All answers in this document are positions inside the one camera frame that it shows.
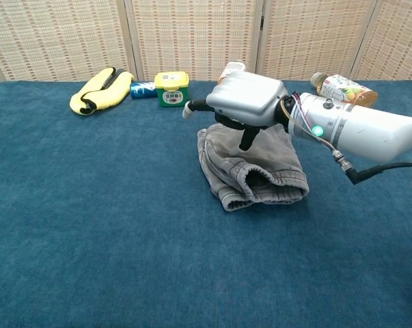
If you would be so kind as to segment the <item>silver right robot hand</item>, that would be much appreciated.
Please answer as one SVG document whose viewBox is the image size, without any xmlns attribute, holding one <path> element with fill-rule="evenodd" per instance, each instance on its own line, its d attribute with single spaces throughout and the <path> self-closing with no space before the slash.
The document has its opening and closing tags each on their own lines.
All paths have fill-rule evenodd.
<svg viewBox="0 0 412 328">
<path fill-rule="evenodd" d="M 196 111 L 213 112 L 218 123 L 243 132 L 239 148 L 246 151 L 261 130 L 276 124 L 287 127 L 293 105 L 282 81 L 236 71 L 204 99 L 188 101 L 182 117 L 187 119 Z"/>
</svg>

